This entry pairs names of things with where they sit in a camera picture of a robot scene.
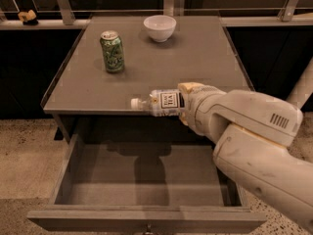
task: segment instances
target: bottle cap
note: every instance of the bottle cap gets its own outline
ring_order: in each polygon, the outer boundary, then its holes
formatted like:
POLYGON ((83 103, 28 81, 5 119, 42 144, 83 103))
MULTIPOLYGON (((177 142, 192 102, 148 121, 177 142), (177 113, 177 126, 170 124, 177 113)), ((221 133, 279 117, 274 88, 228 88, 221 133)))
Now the bottle cap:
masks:
POLYGON ((142 110, 140 103, 141 103, 141 100, 139 98, 133 98, 130 101, 131 110, 142 110))

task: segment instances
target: white pole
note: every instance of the white pole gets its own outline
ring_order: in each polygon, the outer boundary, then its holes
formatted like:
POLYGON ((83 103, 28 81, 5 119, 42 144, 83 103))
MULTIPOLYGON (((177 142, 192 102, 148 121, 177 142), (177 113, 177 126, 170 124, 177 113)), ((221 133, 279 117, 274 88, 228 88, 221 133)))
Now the white pole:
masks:
POLYGON ((313 58, 289 95, 287 102, 302 108, 313 93, 313 58))

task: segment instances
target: gray tabletop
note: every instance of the gray tabletop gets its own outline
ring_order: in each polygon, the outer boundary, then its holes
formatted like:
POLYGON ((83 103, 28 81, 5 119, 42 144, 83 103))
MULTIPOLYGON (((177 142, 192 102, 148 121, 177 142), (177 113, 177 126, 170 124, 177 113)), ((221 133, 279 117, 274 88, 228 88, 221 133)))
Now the gray tabletop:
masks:
POLYGON ((224 91, 249 90, 217 17, 179 17, 163 43, 145 32, 145 17, 94 17, 44 106, 48 114, 140 115, 134 97, 154 89, 200 82, 224 91), (123 42, 125 71, 107 73, 100 35, 116 30, 123 42))

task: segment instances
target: bottle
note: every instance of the bottle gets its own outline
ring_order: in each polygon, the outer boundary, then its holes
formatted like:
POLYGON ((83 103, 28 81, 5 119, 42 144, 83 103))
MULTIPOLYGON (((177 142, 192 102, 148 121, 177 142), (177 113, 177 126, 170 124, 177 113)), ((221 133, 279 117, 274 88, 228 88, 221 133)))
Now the bottle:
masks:
POLYGON ((154 117, 180 116, 184 108, 184 99, 178 89, 153 90, 147 100, 131 100, 132 110, 150 112, 154 117))

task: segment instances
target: can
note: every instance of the can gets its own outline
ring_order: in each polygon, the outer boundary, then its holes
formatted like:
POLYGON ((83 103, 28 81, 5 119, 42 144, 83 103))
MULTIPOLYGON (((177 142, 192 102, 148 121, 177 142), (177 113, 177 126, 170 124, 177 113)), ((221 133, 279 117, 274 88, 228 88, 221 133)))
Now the can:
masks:
POLYGON ((124 70, 124 52, 122 41, 114 30, 107 30, 101 34, 104 61, 107 72, 120 72, 124 70))

